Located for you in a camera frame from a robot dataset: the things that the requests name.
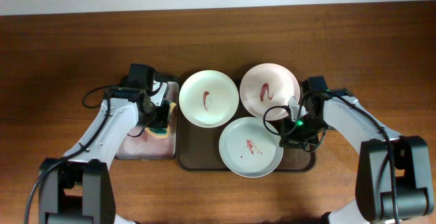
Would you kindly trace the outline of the green yellow sponge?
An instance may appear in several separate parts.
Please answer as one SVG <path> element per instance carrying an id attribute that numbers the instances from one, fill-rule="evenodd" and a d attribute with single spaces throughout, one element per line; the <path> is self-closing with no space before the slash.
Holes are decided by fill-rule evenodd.
<path id="1" fill-rule="evenodd" d="M 176 107 L 176 104 L 170 101 L 169 107 L 170 107 L 169 109 L 170 115 L 168 120 L 171 119 L 172 111 Z M 158 129 L 147 127 L 145 131 L 155 138 L 168 138 L 170 136 L 171 129 L 170 129 L 170 125 L 168 125 L 166 128 L 158 128 Z"/>

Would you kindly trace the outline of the light blue plate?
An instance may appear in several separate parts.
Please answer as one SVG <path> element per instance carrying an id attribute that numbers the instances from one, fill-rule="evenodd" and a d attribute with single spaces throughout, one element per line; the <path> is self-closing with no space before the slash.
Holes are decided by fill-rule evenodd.
<path id="1" fill-rule="evenodd" d="M 281 138 L 270 123 L 243 117 L 225 127 L 219 138 L 219 154 L 225 166 L 246 178 L 260 178 L 273 172 L 283 158 Z"/>

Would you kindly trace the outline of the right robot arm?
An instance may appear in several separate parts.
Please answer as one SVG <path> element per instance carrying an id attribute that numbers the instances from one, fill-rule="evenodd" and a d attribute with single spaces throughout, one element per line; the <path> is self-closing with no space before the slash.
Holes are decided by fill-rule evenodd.
<path id="1" fill-rule="evenodd" d="M 355 199 L 327 212 L 322 223 L 400 223 L 435 209 L 429 148 L 367 112 L 347 89 L 329 89 L 324 77 L 307 78 L 302 98 L 286 106 L 280 131 L 284 148 L 313 153 L 327 131 L 338 131 L 357 151 Z"/>

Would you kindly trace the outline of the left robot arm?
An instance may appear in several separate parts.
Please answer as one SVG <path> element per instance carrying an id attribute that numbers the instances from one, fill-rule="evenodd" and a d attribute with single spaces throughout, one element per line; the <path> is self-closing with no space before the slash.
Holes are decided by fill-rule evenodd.
<path id="1" fill-rule="evenodd" d="M 47 158 L 31 194 L 39 195 L 40 223 L 126 223 L 116 213 L 109 169 L 134 127 L 165 129 L 173 105 L 165 99 L 176 76 L 132 64 L 118 84 L 102 86 L 99 112 L 79 141 Z"/>

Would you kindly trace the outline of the cream plate with red stain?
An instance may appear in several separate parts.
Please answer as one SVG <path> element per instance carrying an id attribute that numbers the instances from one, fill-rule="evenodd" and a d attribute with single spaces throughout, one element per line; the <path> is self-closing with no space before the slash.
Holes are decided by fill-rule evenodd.
<path id="1" fill-rule="evenodd" d="M 235 115 L 239 94 L 229 76 L 220 71 L 204 70 L 184 81 L 178 101 L 181 112 L 190 123 L 213 128 L 225 124 Z"/>

